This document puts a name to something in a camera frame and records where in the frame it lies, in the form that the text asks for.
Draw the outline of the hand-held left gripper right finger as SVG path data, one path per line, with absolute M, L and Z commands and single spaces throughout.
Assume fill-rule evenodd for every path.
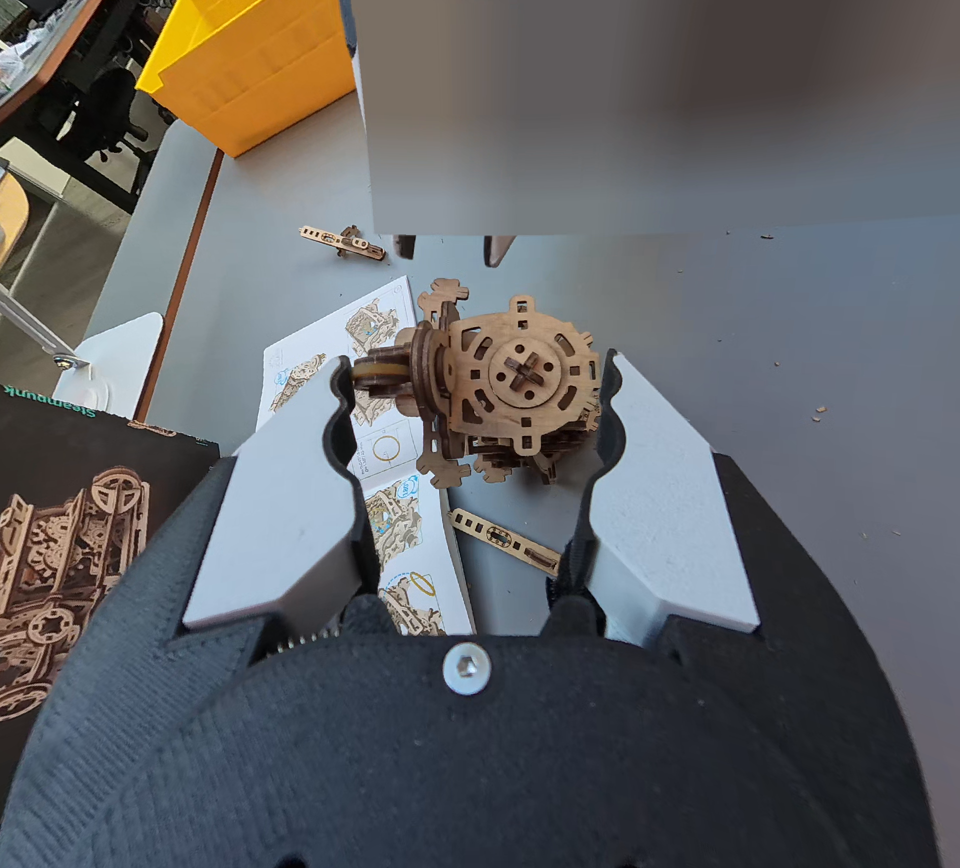
M 669 617 L 760 625 L 709 443 L 611 348 L 596 451 L 550 604 L 585 598 L 601 634 L 654 646 Z

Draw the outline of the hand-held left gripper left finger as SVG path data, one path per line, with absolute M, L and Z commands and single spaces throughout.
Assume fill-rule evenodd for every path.
M 321 634 L 380 568 L 356 452 L 352 365 L 332 356 L 235 453 L 183 616 L 196 631 L 278 617 Z

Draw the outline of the wooden gear disc assembly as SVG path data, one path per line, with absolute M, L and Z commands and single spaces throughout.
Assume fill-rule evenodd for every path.
M 355 390 L 392 399 L 421 421 L 416 469 L 438 490 L 475 472 L 468 437 L 510 439 L 518 454 L 533 456 L 546 434 L 599 401 L 591 334 L 540 312 L 529 295 L 463 320 L 457 305 L 469 294 L 456 278 L 435 279 L 417 298 L 423 320 L 352 365 Z

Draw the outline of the wooden gear puzzle model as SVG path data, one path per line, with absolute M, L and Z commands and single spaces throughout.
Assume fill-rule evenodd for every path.
M 541 451 L 533 456 L 517 453 L 510 439 L 469 436 L 466 453 L 475 455 L 473 469 L 486 482 L 502 482 L 514 469 L 536 472 L 544 485 L 553 485 L 557 479 L 557 464 L 567 454 L 579 450 L 590 441 L 601 417 L 601 403 L 595 398 L 583 408 L 577 420 L 543 436 Z

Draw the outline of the grey desk with brown edge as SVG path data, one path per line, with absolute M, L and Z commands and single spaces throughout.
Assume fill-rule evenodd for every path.
M 184 121 L 168 128 L 89 320 L 85 338 L 148 312 L 164 318 L 134 421 L 147 419 L 222 160 Z

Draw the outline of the brown wooden desk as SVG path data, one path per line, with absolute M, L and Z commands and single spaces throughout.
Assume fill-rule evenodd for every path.
M 1 122 L 7 122 L 31 97 L 51 83 L 80 35 L 105 0 L 76 0 L 64 9 L 52 32 L 24 57 L 24 67 L 11 85 L 2 84 Z

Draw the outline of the wooden lever part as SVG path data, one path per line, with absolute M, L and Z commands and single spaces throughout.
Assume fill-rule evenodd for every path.
M 303 226 L 298 234 L 304 239 L 335 250 L 339 257 L 350 254 L 382 262 L 387 256 L 385 249 L 361 237 L 355 225 L 347 226 L 340 234 L 312 226 Z

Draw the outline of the instruction booklet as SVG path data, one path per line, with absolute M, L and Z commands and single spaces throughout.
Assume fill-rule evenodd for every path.
M 266 347 L 256 426 L 261 428 L 337 356 L 354 360 L 395 344 L 417 319 L 401 276 Z M 350 469 L 360 480 L 380 566 L 379 597 L 402 635 L 474 634 L 474 615 L 449 502 L 421 475 L 423 426 L 391 398 L 356 391 L 357 449 Z

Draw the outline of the flat wooden strip with holes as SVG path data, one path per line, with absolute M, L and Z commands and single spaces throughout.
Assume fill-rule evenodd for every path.
M 559 573 L 562 554 L 464 509 L 450 509 L 453 528 L 539 570 L 550 578 Z

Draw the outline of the black product box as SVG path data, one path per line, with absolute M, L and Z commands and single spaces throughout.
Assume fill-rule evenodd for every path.
M 219 457 L 215 442 L 2 386 L 2 805 L 94 613 Z

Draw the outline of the white rounded board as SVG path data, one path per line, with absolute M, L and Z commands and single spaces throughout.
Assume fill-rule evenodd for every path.
M 164 318 L 148 312 L 86 337 L 76 354 L 90 363 L 90 374 L 102 385 L 97 406 L 129 421 L 136 418 L 163 332 Z

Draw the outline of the yellow plastic bin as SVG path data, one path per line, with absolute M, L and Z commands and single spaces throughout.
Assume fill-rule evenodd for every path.
M 340 0 L 176 0 L 136 87 L 237 158 L 354 90 Z

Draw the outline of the black office chair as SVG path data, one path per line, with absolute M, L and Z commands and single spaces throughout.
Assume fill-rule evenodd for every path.
M 116 153 L 127 135 L 147 142 L 149 133 L 130 118 L 137 79 L 125 67 L 104 71 L 78 100 L 69 130 L 58 144 L 72 156 L 87 161 L 94 154 Z

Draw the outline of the light wooden table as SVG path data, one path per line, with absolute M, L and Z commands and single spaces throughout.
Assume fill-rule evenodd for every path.
M 18 177 L 1 164 L 1 265 L 10 257 L 18 244 L 30 216 L 28 195 Z

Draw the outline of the silver metal bracket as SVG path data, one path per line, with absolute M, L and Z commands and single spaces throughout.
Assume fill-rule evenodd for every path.
M 87 360 L 80 358 L 75 349 L 53 329 L 17 301 L 4 285 L 1 285 L 1 315 L 39 345 L 59 369 L 80 369 L 90 364 Z

